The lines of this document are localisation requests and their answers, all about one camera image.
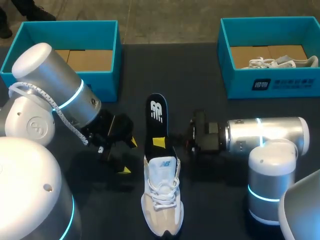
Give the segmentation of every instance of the person's foot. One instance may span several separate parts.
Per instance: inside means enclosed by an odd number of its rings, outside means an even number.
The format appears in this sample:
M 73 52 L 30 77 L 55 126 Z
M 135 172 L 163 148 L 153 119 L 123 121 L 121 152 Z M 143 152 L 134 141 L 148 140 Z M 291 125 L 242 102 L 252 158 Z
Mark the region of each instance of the person's foot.
M 46 12 L 42 6 L 35 6 L 32 11 L 26 15 L 29 21 L 55 21 L 56 17 Z
M 0 22 L 0 38 L 8 39 L 12 36 L 12 31 L 10 30 L 7 21 Z

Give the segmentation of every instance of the blue box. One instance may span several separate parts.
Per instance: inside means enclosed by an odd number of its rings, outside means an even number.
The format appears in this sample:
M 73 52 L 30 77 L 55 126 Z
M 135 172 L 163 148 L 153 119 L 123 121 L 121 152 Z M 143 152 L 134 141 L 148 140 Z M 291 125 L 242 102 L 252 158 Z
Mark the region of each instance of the blue box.
M 221 19 L 217 55 L 228 99 L 320 96 L 319 67 L 236 69 L 230 47 L 274 45 L 302 45 L 320 59 L 320 25 L 314 17 Z
M 110 71 L 76 73 L 102 102 L 117 101 L 122 51 L 118 21 L 23 22 L 1 68 L 7 87 L 16 82 L 11 71 L 17 58 L 38 43 L 48 43 L 56 50 L 112 50 Z

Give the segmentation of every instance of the black table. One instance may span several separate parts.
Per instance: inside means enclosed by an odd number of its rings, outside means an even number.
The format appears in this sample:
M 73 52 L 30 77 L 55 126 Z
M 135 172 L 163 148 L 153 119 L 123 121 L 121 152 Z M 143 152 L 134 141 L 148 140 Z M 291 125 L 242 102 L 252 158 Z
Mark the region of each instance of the black table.
M 215 43 L 143 44 L 123 46 L 118 103 L 103 106 L 127 113 L 134 122 L 138 149 L 118 144 L 112 154 L 123 157 L 131 175 L 114 175 L 95 159 L 95 148 L 82 145 L 59 119 L 48 149 L 64 172 L 82 219 L 83 240 L 153 239 L 141 210 L 144 191 L 144 107 L 147 96 L 166 97 L 169 131 L 182 133 L 194 109 L 205 109 L 212 121 L 238 118 L 303 117 L 310 129 L 310 148 L 297 162 L 296 180 L 320 169 L 319 98 L 227 100 Z M 0 48 L 3 61 L 7 48 Z M 0 103 L 7 98 L 1 85 Z M 279 227 L 258 224 L 246 211 L 246 160 L 222 157 L 190 164 L 182 149 L 181 199 L 184 221 L 181 240 L 283 239 Z

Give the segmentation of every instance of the shoelace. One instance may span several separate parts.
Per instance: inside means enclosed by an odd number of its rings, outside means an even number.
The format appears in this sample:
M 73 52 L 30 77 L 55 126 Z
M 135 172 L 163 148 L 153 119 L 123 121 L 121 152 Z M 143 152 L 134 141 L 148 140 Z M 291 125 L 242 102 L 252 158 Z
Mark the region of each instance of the shoelace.
M 155 210 L 172 208 L 177 205 L 176 191 L 179 187 L 179 183 L 179 178 L 175 177 L 173 180 L 173 184 L 170 184 L 167 181 L 162 181 L 160 182 L 158 187 L 154 187 L 148 179 L 148 184 L 151 189 L 150 196 L 152 198 L 153 207 Z M 163 187 L 168 187 L 170 189 L 170 192 L 164 192 L 162 190 Z
M 274 59 L 252 59 L 249 62 L 249 69 L 275 68 L 277 62 Z

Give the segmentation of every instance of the yellow sticker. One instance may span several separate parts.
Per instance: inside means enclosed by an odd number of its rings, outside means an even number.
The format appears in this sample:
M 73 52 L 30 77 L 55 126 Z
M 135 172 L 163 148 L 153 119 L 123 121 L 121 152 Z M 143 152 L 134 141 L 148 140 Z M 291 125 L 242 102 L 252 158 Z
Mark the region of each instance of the yellow sticker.
M 154 137 L 152 138 L 153 146 L 157 146 L 160 148 L 166 148 L 165 137 Z
M 137 143 L 136 143 L 136 140 L 134 138 L 134 136 L 132 136 L 131 138 L 131 142 L 135 145 L 135 147 L 138 147 Z
M 131 171 L 126 166 L 124 167 L 123 171 L 118 172 L 118 174 L 130 174 L 130 173 Z

